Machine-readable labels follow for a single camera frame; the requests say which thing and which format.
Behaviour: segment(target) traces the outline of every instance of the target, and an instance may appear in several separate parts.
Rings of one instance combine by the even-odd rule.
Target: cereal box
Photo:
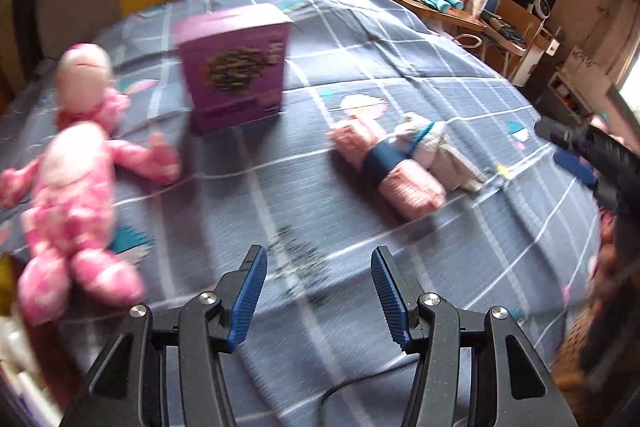
[[[174,41],[199,134],[277,114],[291,20],[256,4],[183,20]]]

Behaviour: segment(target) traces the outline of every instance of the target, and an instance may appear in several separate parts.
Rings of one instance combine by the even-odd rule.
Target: blue band
[[[362,171],[378,187],[389,172],[403,160],[406,160],[406,156],[383,140],[364,156]]]
[[[431,132],[434,123],[435,122],[431,122],[430,124],[428,124],[422,131],[418,133],[418,136],[415,137],[415,140],[411,143],[411,147],[409,148],[409,158],[414,157],[415,150],[418,148],[418,145],[420,145],[422,138],[424,138]]]

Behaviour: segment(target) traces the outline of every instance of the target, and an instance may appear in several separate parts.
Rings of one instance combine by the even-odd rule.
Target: bed
[[[272,3],[293,20],[283,111],[204,137],[191,132],[190,99],[171,38],[188,16]],[[369,272],[387,245],[401,269],[455,306],[501,304],[519,318],[545,363],[585,295],[599,246],[596,206],[533,134],[537,112],[508,81],[390,0],[174,0],[134,12],[94,39],[110,54],[120,89],[147,89],[116,132],[145,144],[162,131],[182,178],[168,187],[117,174],[117,224],[154,244],[138,269],[155,310],[179,307],[236,269],[251,244],[269,270],[248,338],[225,357],[241,426],[316,425],[322,393],[346,378],[405,360],[394,344]],[[22,166],[55,134],[55,62],[0,120],[0,169]],[[487,177],[477,194],[452,192],[443,209],[405,222],[335,152],[325,133],[349,94],[383,102],[392,133],[413,111],[449,123],[452,143]],[[524,142],[510,123],[529,131]],[[0,210],[12,234],[3,248],[27,252],[16,209]],[[58,330],[86,371],[122,311],[74,295]],[[469,361],[462,356],[457,419],[466,416]],[[177,357],[168,360],[172,426],[184,422]],[[328,425],[399,425],[413,367],[345,388],[326,404]]]

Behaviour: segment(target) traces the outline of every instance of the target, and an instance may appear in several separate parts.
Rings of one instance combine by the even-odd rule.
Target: pink towel
[[[338,122],[327,135],[354,168],[361,170],[367,153],[385,139],[385,131],[374,120],[354,115]],[[442,185],[414,160],[398,163],[380,182],[378,190],[406,219],[427,216],[446,200]]]

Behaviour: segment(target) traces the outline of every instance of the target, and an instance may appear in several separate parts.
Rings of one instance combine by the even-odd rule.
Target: metal screw
[[[136,319],[144,317],[146,315],[146,306],[143,306],[142,304],[133,306],[133,308],[129,310],[129,315]]]
[[[499,320],[506,319],[509,316],[509,312],[502,306],[494,306],[491,308],[491,314]]]
[[[218,300],[218,296],[213,292],[204,292],[201,293],[198,297],[198,301],[202,304],[213,304]]]
[[[422,302],[427,306],[437,306],[440,304],[440,297],[435,293],[425,293],[422,296]]]

